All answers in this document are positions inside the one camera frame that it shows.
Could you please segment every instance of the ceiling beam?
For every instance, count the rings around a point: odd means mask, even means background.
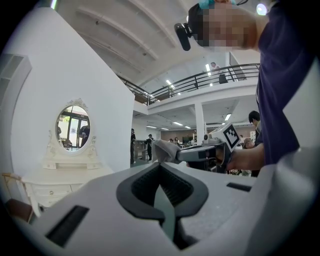
[[[85,33],[79,32],[77,31],[77,33],[87,42],[87,43],[91,43],[94,44],[97,47],[100,47],[104,50],[107,50],[113,54],[115,54],[117,57],[119,57],[121,60],[125,61],[127,64],[129,64],[132,68],[134,68],[135,70],[141,72],[144,70],[143,67],[138,66],[135,63],[132,63],[129,59],[129,57],[127,55],[125,55],[124,53],[120,52],[119,50],[115,49],[114,47],[112,47],[111,45],[107,44],[106,42],[103,42],[95,37],[92,37],[90,35],[87,35]]]
[[[121,32],[122,34],[126,35],[132,41],[134,41],[141,48],[143,48],[145,50],[145,52],[148,53],[154,60],[157,60],[159,58],[159,56],[151,49],[151,47],[149,45],[144,43],[140,38],[138,38],[137,35],[132,33],[129,29],[125,28],[121,24],[117,23],[113,19],[106,17],[100,13],[97,13],[97,12],[95,12],[89,8],[83,7],[83,6],[79,6],[76,9],[76,11],[78,13],[87,15],[87,16],[91,17],[92,19],[98,20],[100,22],[108,24],[109,26],[112,26],[113,28],[115,28],[116,30]]]
[[[149,9],[145,4],[140,2],[140,0],[128,0],[134,6],[139,8],[142,12],[144,12],[159,28],[160,30],[167,36],[171,44],[176,47],[178,46],[178,42],[176,38],[170,33],[168,28],[163,24],[163,22]]]

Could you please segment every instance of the vanity drawer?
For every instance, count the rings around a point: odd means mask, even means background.
[[[51,207],[56,202],[60,201],[62,198],[64,197],[63,196],[59,196],[59,197],[37,196],[36,200],[40,205],[44,207]]]
[[[71,185],[71,190],[72,192],[75,192],[77,191],[78,189],[80,189],[80,187],[82,186],[83,184],[72,184]]]
[[[70,193],[70,185],[32,185],[36,196],[63,197]]]

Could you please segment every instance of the white vanity table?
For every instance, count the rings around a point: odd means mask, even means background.
[[[41,215],[39,205],[51,207],[82,184],[95,178],[113,173],[111,169],[43,169],[27,173],[21,181],[37,217]]]
[[[40,206],[51,207],[90,180],[113,173],[99,161],[94,125],[87,113],[88,108],[80,98],[68,102],[58,119],[52,118],[42,166],[21,178],[37,217],[41,215]],[[66,150],[61,138],[75,150]]]

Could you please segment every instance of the person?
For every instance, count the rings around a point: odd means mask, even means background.
[[[135,164],[135,142],[136,142],[136,135],[135,130],[131,129],[131,140],[130,140],[130,164]]]
[[[218,65],[216,65],[215,62],[211,62],[211,67],[213,67],[214,70],[220,69],[220,67]],[[226,75],[222,72],[222,70],[216,71],[216,74],[217,75],[219,74],[219,84],[228,83],[228,81],[226,79]]]
[[[179,148],[181,148],[180,141],[178,140],[178,137],[174,138],[174,144],[176,144],[177,146],[179,146]]]
[[[154,138],[152,138],[152,134],[149,134],[149,138],[144,142],[145,144],[147,144],[147,151],[148,151],[148,156],[149,156],[149,161],[152,160],[152,151],[151,151],[151,146],[152,146],[152,141],[154,140]]]
[[[82,148],[86,144],[89,138],[89,134],[90,134],[90,123],[88,123],[88,125],[82,126],[79,131],[79,138],[82,138],[80,148]]]
[[[255,142],[254,144],[257,145],[259,134],[261,133],[261,122],[260,122],[260,114],[259,112],[253,110],[249,113],[249,123],[253,124],[255,127]]]
[[[261,53],[256,100],[262,143],[251,149],[234,150],[227,169],[259,170],[299,148],[283,110],[304,81],[316,55],[310,50],[311,42],[300,37],[300,33],[308,34],[300,29],[287,6],[274,1],[266,16],[255,16],[232,5],[230,0],[203,0],[188,12],[188,26],[200,46],[208,50],[227,47]],[[217,158],[222,159],[222,152],[218,152]]]
[[[255,147],[255,144],[252,142],[250,138],[245,138],[243,142],[243,149],[248,150],[248,149],[253,149]]]
[[[58,137],[58,140],[60,140],[60,134],[61,134],[61,128],[59,126],[56,127],[56,136]]]

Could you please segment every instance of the white column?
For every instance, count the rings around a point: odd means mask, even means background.
[[[197,144],[201,145],[205,136],[204,111],[202,109],[201,103],[194,104],[194,108],[195,108]]]

